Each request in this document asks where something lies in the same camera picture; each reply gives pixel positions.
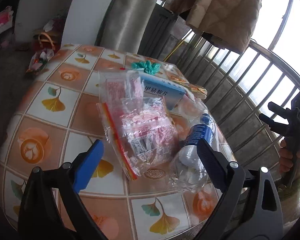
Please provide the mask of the person right hand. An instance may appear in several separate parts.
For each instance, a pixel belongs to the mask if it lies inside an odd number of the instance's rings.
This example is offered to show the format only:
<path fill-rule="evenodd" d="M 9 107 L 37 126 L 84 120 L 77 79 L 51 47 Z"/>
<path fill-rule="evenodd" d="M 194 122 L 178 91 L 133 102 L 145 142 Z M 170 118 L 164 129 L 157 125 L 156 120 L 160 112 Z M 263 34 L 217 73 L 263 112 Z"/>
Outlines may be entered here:
<path fill-rule="evenodd" d="M 297 152 L 297 157 L 300 160 L 300 150 Z M 281 174 L 284 174 L 293 167 L 292 162 L 292 151 L 289 151 L 286 146 L 285 140 L 282 140 L 280 142 L 280 149 L 279 149 L 279 172 Z M 298 178 L 300 176 L 300 163 L 298 164 L 298 168 L 296 169 L 296 175 L 295 177 Z"/>

